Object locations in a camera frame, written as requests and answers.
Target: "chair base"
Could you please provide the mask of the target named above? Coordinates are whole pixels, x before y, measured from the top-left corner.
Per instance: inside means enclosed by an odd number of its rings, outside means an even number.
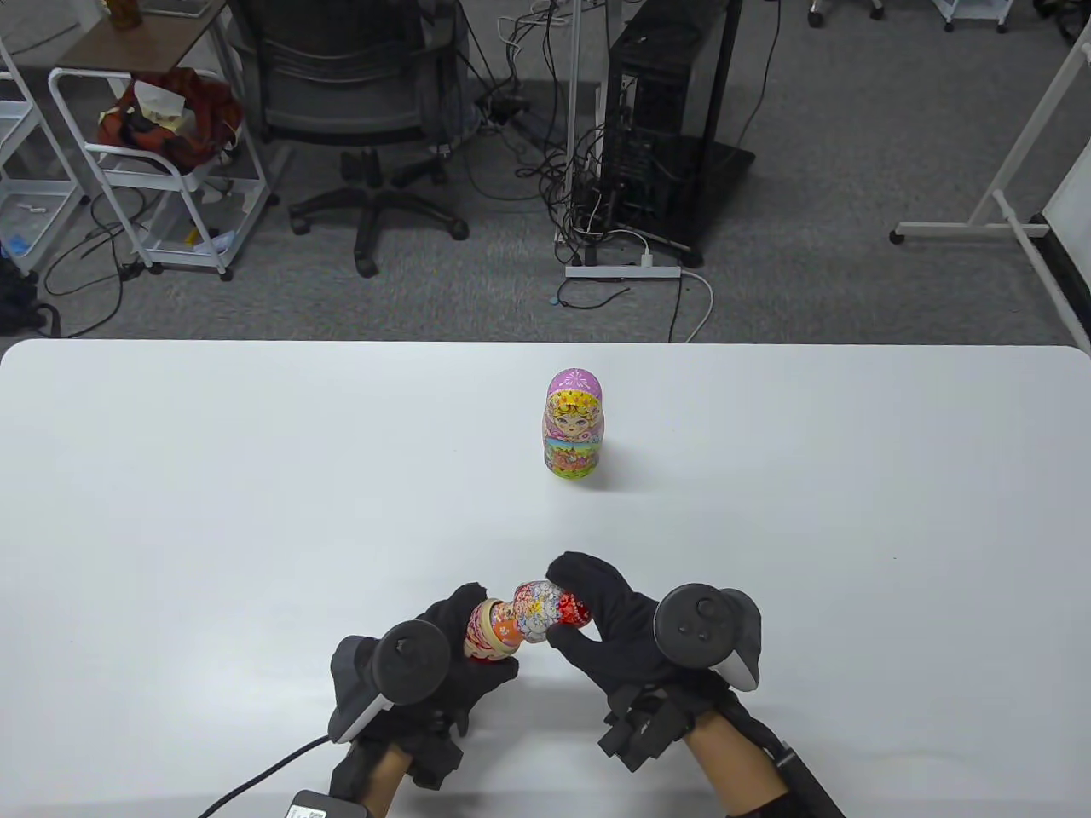
[[[433,184],[444,184],[447,181],[447,175],[443,168],[443,160],[440,157],[433,157],[401,168],[391,178],[391,185],[405,188],[424,176],[430,177]],[[341,154],[341,178],[350,184],[364,182],[377,192],[370,194],[361,188],[346,187],[293,204],[288,208],[291,231],[296,236],[309,233],[312,224],[311,217],[316,213],[359,209],[360,221],[357,227],[352,257],[356,260],[356,272],[363,278],[379,275],[374,253],[379,244],[379,234],[382,232],[382,215],[385,210],[412,213],[431,219],[442,226],[455,241],[465,241],[469,238],[469,225],[435,202],[403,190],[381,190],[383,173],[379,164],[379,155],[374,149],[364,149],[360,156],[350,153]]]

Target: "white paper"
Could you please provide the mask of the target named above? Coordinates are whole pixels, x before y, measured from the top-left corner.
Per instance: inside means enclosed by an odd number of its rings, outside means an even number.
[[[145,118],[157,125],[178,131],[184,121],[185,97],[140,80],[133,85],[133,93]]]

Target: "chair backrest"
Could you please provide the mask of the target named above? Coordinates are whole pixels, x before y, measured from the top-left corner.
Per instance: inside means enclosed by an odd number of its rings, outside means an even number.
[[[456,53],[429,1],[229,0],[248,118],[263,135],[325,144],[442,140]]]

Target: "doll face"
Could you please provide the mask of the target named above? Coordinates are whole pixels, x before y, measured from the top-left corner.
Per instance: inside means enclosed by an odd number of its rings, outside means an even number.
[[[591,429],[591,418],[579,412],[556,412],[553,414],[553,422],[568,437],[580,437]]]

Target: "office chair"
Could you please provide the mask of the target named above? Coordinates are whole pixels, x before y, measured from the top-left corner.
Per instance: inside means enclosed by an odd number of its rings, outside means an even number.
[[[373,254],[382,214],[429,218],[456,241],[469,227],[454,213],[400,190],[422,177],[446,182],[443,155],[461,131],[472,94],[459,48],[467,25],[457,0],[229,0],[231,46],[242,62],[247,116],[263,140],[362,147],[341,154],[347,187],[291,205],[291,229],[314,214],[359,208],[356,269],[379,273]],[[436,155],[401,168],[384,185],[376,145],[425,141]]]

